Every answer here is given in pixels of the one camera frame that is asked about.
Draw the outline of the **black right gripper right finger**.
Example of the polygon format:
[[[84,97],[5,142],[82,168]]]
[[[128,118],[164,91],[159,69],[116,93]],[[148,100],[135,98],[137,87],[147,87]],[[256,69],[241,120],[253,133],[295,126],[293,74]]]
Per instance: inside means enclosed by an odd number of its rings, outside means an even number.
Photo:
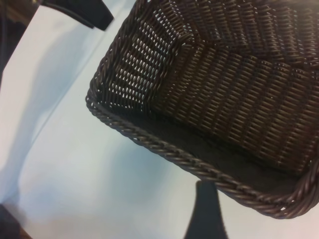
[[[219,196],[215,184],[208,182],[210,190],[210,200],[209,209],[210,209],[210,238],[211,239],[229,239],[227,230],[224,224]]]

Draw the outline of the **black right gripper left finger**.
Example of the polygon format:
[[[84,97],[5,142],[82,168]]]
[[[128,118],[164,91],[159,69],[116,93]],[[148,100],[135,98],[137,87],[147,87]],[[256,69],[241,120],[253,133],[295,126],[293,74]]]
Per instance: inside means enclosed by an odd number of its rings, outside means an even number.
[[[210,236],[209,212],[207,211],[209,202],[208,184],[197,181],[194,209],[184,236],[185,239],[207,239]]]

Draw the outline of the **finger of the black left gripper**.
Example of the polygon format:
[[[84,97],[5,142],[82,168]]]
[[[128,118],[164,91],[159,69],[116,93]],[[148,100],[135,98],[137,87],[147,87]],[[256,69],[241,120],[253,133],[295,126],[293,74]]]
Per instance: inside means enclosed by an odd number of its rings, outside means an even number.
[[[102,0],[44,0],[43,5],[77,22],[105,31],[114,17]]]

